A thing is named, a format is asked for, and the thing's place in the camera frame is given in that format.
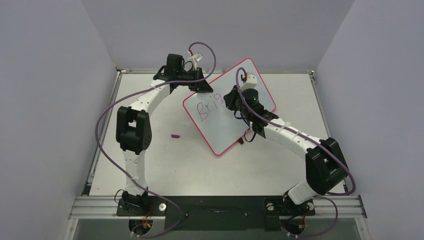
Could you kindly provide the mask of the pink-framed whiteboard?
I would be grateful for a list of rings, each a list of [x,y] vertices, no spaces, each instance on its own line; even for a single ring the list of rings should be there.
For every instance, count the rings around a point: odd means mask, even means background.
[[[226,108],[224,101],[224,95],[230,93],[236,84],[236,72],[240,67],[256,77],[257,85],[254,88],[258,91],[259,103],[273,112],[276,109],[274,99],[251,58],[244,59],[225,73],[209,80],[212,93],[193,93],[182,102],[188,116],[216,156],[222,155],[234,145],[248,129],[243,120],[236,119],[234,112]]]

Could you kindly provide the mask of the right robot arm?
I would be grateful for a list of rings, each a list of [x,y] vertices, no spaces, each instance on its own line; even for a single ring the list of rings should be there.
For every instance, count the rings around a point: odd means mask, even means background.
[[[249,124],[254,134],[281,144],[304,160],[305,179],[282,196],[282,207],[287,213],[296,213],[306,201],[328,194],[348,177],[349,169],[335,139],[320,139],[290,127],[265,109],[256,89],[248,88],[239,93],[233,87],[223,99],[230,111],[240,113],[240,119]]]

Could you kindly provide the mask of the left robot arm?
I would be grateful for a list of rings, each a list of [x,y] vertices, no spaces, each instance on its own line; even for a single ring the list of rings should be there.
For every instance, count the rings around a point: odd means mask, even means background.
[[[122,193],[123,209],[136,215],[150,210],[146,189],[145,153],[152,141],[150,115],[158,105],[179,86],[187,86],[190,91],[211,93],[213,88],[204,80],[198,62],[201,53],[191,54],[185,60],[181,55],[169,54],[166,65],[153,76],[151,91],[143,93],[129,106],[117,110],[116,140],[122,149],[125,171],[128,172],[125,190]]]

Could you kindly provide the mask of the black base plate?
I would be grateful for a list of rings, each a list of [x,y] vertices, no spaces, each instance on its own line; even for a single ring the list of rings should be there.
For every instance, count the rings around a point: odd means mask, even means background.
[[[130,228],[143,224],[138,233],[152,227],[155,220],[162,220],[163,228],[173,231],[278,231],[281,226],[295,228],[301,218],[316,214],[312,200],[295,205],[280,195],[171,196],[169,200],[179,209],[149,196],[142,208],[120,199],[115,214],[128,217]]]

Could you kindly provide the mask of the aluminium front rail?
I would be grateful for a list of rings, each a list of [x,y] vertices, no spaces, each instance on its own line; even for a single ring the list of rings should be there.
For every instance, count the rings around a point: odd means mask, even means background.
[[[332,218],[338,213],[339,219],[366,219],[366,211],[361,202],[360,196],[326,196],[325,198],[314,198],[312,200],[314,206],[313,211],[315,218]],[[180,207],[185,216],[190,216],[195,213],[206,214],[228,214],[241,212],[243,217],[248,217],[253,214],[253,210],[243,208],[241,203],[237,203],[235,207],[202,207],[196,206],[194,210]],[[165,219],[165,215],[175,210],[176,208],[170,203],[155,203],[153,213],[149,216],[133,215],[125,213],[122,207],[116,203],[113,197],[109,196],[81,196],[74,200],[71,208],[70,219]]]

